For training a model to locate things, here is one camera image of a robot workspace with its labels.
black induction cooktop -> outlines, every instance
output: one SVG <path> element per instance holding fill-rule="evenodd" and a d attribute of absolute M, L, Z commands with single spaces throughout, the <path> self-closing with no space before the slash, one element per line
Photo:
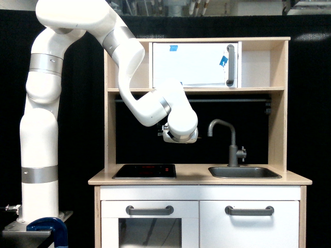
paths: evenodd
<path fill-rule="evenodd" d="M 125 164 L 113 179 L 173 179 L 176 178 L 174 164 Z"/>

microwave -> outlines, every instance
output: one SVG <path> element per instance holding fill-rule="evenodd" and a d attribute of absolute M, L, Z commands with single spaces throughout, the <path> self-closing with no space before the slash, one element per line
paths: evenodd
<path fill-rule="evenodd" d="M 168 78 L 184 88 L 237 88 L 240 72 L 241 42 L 153 43 L 154 88 Z"/>

cabinet door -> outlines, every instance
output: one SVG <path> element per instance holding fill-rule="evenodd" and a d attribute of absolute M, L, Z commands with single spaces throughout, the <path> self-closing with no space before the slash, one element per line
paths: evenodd
<path fill-rule="evenodd" d="M 102 248 L 198 248 L 199 203 L 102 201 L 101 233 Z"/>
<path fill-rule="evenodd" d="M 259 216 L 229 215 L 227 206 L 240 209 L 240 214 Z M 261 216 L 270 210 L 250 211 L 268 206 L 274 209 L 271 216 Z M 298 248 L 298 240 L 298 201 L 200 202 L 201 248 Z"/>

microwave handle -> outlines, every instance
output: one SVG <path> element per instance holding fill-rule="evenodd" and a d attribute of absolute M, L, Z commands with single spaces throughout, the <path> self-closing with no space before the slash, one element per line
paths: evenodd
<path fill-rule="evenodd" d="M 228 45 L 227 50 L 229 52 L 229 79 L 227 80 L 227 86 L 231 87 L 234 83 L 234 46 Z"/>
<path fill-rule="evenodd" d="M 133 206 L 127 206 L 125 211 L 128 215 L 170 215 L 174 212 L 174 208 L 166 206 L 161 209 L 135 209 Z"/>
<path fill-rule="evenodd" d="M 268 206 L 265 209 L 233 209 L 231 206 L 225 208 L 225 213 L 229 215 L 241 215 L 241 216 L 271 216 L 275 212 L 272 206 Z"/>

white robotic arm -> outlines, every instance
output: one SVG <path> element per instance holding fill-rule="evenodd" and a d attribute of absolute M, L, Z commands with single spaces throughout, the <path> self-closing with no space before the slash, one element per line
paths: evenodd
<path fill-rule="evenodd" d="M 139 100 L 133 97 L 130 80 L 145 51 L 105 0 L 39 0 L 36 15 L 47 28 L 32 46 L 20 125 L 23 222 L 58 216 L 57 112 L 62 63 L 67 48 L 85 31 L 118 65 L 119 92 L 141 124 L 149 127 L 169 115 L 165 141 L 192 143 L 198 136 L 197 115 L 180 82 L 169 80 Z"/>
<path fill-rule="evenodd" d="M 180 82 L 169 80 L 139 100 L 131 94 L 129 84 L 145 51 L 104 0 L 39 0 L 36 14 L 41 24 L 54 30 L 79 28 L 96 37 L 118 65 L 120 95 L 141 124 L 150 127 L 169 115 L 168 129 L 163 135 L 165 141 L 193 143 L 197 140 L 198 118 Z"/>

